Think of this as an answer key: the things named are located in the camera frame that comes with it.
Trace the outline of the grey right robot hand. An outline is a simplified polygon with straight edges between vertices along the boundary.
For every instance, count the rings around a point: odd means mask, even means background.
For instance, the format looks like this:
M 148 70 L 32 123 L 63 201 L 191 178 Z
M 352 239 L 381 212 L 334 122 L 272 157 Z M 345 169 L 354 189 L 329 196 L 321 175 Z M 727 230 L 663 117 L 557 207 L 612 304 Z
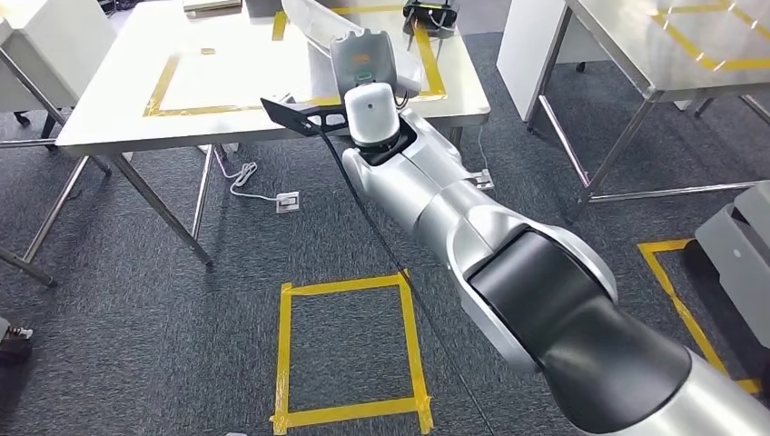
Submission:
M 397 89 L 397 70 L 390 37 L 385 32 L 348 32 L 330 46 L 332 71 L 340 96 L 351 89 L 372 83 Z

